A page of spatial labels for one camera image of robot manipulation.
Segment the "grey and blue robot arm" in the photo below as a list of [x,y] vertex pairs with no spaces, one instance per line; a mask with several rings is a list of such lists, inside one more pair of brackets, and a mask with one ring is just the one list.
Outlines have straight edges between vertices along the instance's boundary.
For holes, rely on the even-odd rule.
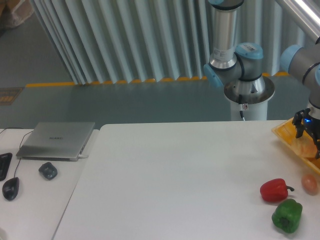
[[[204,73],[214,86],[223,86],[234,119],[243,120],[245,105],[265,104],[275,92],[271,80],[262,76],[263,50],[256,43],[235,43],[237,12],[241,0],[212,0],[215,9],[213,52]],[[280,0],[278,5],[314,41],[304,48],[289,46],[280,56],[280,67],[306,86],[308,105],[295,113],[296,138],[307,133],[320,145],[320,9],[311,0]]]

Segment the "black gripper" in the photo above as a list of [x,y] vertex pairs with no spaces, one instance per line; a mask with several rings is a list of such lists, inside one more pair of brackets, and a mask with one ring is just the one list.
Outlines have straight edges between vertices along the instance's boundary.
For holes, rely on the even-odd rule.
[[295,113],[292,124],[295,126],[298,139],[302,137],[304,131],[312,137],[313,143],[316,146],[315,159],[320,158],[320,120],[311,116],[311,108],[307,107]]

